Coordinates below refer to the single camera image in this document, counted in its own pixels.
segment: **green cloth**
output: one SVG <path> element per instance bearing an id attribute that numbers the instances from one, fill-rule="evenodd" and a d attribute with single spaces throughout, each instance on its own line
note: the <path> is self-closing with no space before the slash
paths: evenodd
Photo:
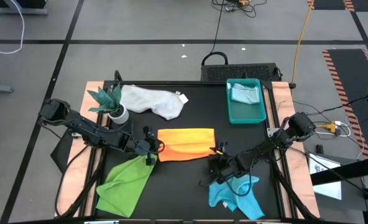
<path id="1" fill-rule="evenodd" d="M 154 166 L 145 164 L 146 156 L 137 156 L 114 167 L 105 183 L 97 187 L 100 210 L 129 218 L 140 198 Z"/>

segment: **artificial plant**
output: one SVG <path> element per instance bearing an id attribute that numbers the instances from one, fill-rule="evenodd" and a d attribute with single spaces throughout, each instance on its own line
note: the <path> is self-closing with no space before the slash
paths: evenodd
<path id="1" fill-rule="evenodd" d="M 121 88 L 119 85 L 114 88 L 113 91 L 105 92 L 98 87 L 98 93 L 95 91 L 87 91 L 93 99 L 99 103 L 98 108 L 90 108 L 89 111 L 97 113 L 109 113 L 112 117 L 118 117 L 121 115 Z"/>

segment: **orange cloth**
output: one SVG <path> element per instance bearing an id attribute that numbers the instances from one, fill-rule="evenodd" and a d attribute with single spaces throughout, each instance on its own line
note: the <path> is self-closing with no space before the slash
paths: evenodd
<path id="1" fill-rule="evenodd" d="M 165 150 L 158 154 L 161 162 L 187 161 L 214 154 L 214 129 L 161 129 L 158 139 L 165 143 Z"/>

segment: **wooden table frame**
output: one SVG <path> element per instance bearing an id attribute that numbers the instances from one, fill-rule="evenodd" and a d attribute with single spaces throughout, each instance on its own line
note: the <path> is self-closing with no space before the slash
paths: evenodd
<path id="1" fill-rule="evenodd" d="M 97 120 L 97 114 L 94 112 L 89 112 L 88 109 L 90 107 L 97 107 L 98 104 L 94 99 L 90 96 L 87 90 L 97 91 L 98 87 L 103 88 L 104 82 L 88 82 L 86 85 L 86 91 L 83 97 L 80 114 L 94 122 Z M 290 94 L 289 86 L 287 82 L 272 82 L 272 91 L 274 93 L 275 98 L 275 107 L 278 112 L 278 120 L 279 123 L 288 116 L 291 116 L 295 113 L 295 108 L 292 101 L 292 96 Z M 270 118 L 269 123 L 270 127 L 275 127 L 274 120 L 272 119 L 273 112 L 271 107 L 271 102 L 269 98 L 269 93 L 264 90 L 264 97 L 267 99 L 265 101 L 265 105 L 267 108 L 267 115 Z M 103 116 L 101 123 L 106 123 L 106 116 Z M 70 161 L 75 155 L 79 153 L 81 149 L 83 149 L 85 145 L 83 144 L 83 140 L 81 138 L 74 139 L 70 151 L 70 155 L 68 161 Z M 304 151 L 303 144 L 300 142 L 293 143 L 292 147 L 295 149 Z M 58 198 L 57 208 L 60 213 L 65 212 L 72 202 L 77 198 L 78 194 L 84 187 L 86 173 L 89 166 L 90 161 L 90 147 L 87 149 L 82 155 L 80 155 L 75 161 L 72 162 L 70 168 L 67 170 L 65 174 L 65 178 L 62 183 L 60 195 Z M 96 160 L 93 164 L 93 171 L 98 165 L 99 155 L 101 154 L 101 150 L 97 149 L 96 151 Z M 314 195 L 313 185 L 311 183 L 311 177 L 308 172 L 308 165 L 306 161 L 306 157 L 294 150 L 288 150 L 286 152 L 287 158 L 287 166 L 290 174 L 290 181 L 292 183 L 292 188 L 299 196 L 301 201 L 310 212 L 319 217 L 320 213 L 318 211 L 318 206 L 316 204 L 316 199 Z M 282 170 L 282 161 L 278 162 L 279 168 Z M 290 203 L 288 199 L 288 195 L 285 189 L 281 186 L 282 199 L 283 199 L 283 208 L 284 215 L 287 218 L 292 218 Z M 85 216 L 90 216 L 92 211 L 92 205 L 94 202 L 95 195 L 95 184 L 92 189 L 89 191 L 89 194 L 86 199 L 86 207 L 84 211 Z M 301 218 L 300 212 L 296 210 L 296 213 L 299 218 Z"/>

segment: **potted plant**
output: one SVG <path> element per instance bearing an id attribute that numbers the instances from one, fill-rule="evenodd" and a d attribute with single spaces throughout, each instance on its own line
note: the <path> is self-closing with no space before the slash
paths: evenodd
<path id="1" fill-rule="evenodd" d="M 105 92 L 98 87 L 98 93 L 91 90 L 87 92 L 99 103 L 98 108 L 90 108 L 89 111 L 102 114 L 108 113 L 109 118 L 116 124 L 123 124 L 129 119 L 129 112 L 121 104 L 122 93 L 119 85 L 113 91 Z"/>

